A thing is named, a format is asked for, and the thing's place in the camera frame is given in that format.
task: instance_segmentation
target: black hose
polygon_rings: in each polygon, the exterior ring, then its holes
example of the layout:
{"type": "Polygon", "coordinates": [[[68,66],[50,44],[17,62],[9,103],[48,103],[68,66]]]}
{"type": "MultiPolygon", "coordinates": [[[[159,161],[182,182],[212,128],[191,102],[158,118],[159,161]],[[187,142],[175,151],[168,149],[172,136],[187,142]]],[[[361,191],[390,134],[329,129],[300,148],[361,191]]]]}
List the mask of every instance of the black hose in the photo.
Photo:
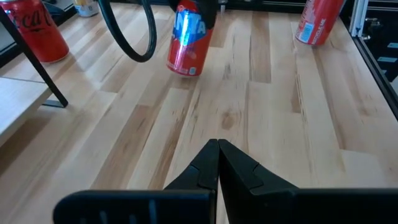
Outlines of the black hose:
{"type": "Polygon", "coordinates": [[[137,62],[146,62],[148,61],[153,54],[155,53],[156,48],[156,24],[154,13],[150,8],[150,4],[148,0],[142,0],[142,6],[144,8],[145,14],[148,20],[149,27],[149,43],[147,52],[144,55],[139,55],[130,45],[126,38],[123,36],[118,23],[116,22],[116,18],[114,17],[111,4],[109,0],[98,0],[99,8],[102,11],[102,15],[104,17],[105,23],[108,26],[109,31],[116,42],[119,44],[120,48],[126,53],[131,59],[137,62]]]}

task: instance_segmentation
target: wooden shelf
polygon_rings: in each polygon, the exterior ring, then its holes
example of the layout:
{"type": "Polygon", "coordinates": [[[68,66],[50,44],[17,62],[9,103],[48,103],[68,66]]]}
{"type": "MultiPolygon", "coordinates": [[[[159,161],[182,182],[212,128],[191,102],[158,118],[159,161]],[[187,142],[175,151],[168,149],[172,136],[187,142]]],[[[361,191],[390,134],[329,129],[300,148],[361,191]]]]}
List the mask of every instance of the wooden shelf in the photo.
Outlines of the wooden shelf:
{"type": "Polygon", "coordinates": [[[0,78],[0,146],[50,95],[45,83],[0,78]]]}

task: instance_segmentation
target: metal leg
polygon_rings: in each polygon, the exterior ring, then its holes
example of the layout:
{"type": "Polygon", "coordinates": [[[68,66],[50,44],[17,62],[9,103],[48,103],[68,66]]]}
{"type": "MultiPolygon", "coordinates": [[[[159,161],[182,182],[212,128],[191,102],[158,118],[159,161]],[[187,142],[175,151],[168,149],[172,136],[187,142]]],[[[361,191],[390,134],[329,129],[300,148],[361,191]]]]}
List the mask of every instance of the metal leg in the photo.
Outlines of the metal leg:
{"type": "Polygon", "coordinates": [[[349,32],[352,37],[362,37],[369,0],[355,0],[349,32]]]}
{"type": "Polygon", "coordinates": [[[21,48],[23,53],[29,59],[33,67],[37,70],[39,75],[43,78],[44,82],[47,84],[51,92],[57,97],[59,103],[54,103],[53,101],[47,100],[44,105],[56,106],[56,107],[66,107],[68,105],[68,100],[62,95],[61,91],[55,85],[49,74],[46,72],[42,64],[39,62],[37,57],[34,55],[33,51],[29,48],[24,38],[21,36],[19,31],[15,28],[14,24],[8,18],[7,14],[4,12],[3,8],[0,6],[0,21],[3,26],[10,33],[11,37],[15,40],[18,46],[21,48]]]}

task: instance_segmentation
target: light wood surface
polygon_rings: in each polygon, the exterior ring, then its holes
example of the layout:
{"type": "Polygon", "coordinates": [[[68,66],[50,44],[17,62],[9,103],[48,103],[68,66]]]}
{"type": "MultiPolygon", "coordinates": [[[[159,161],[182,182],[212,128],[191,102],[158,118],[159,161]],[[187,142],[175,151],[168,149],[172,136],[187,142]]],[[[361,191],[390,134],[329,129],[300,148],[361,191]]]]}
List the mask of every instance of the light wood surface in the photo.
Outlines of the light wood surface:
{"type": "Polygon", "coordinates": [[[0,78],[0,146],[49,96],[45,83],[0,78]]]}
{"type": "MultiPolygon", "coordinates": [[[[162,189],[210,138],[299,187],[398,186],[398,122],[341,21],[311,48],[294,40],[299,15],[227,11],[202,76],[181,79],[165,66],[174,15],[153,8],[158,41],[147,63],[124,55],[101,15],[61,26],[71,53],[46,69],[70,106],[40,107],[0,148],[2,223],[50,223],[77,190],[162,189]]],[[[145,51],[142,8],[113,9],[145,51]]],[[[40,80],[23,56],[0,71],[40,80]]]]}

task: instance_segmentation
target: red soda can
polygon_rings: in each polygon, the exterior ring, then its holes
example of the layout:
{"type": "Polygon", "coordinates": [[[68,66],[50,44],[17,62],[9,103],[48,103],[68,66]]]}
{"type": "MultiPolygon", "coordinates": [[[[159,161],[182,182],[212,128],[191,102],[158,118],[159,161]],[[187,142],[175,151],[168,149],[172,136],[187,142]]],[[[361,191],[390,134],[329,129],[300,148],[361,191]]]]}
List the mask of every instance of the red soda can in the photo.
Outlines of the red soda can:
{"type": "Polygon", "coordinates": [[[10,20],[41,62],[63,59],[69,48],[41,0],[0,0],[10,20]]]}
{"type": "Polygon", "coordinates": [[[206,29],[195,3],[181,0],[177,7],[167,66],[184,77],[201,74],[213,29],[206,29]]]}
{"type": "Polygon", "coordinates": [[[345,0],[307,0],[296,32],[296,39],[309,45],[327,40],[345,0]]]}

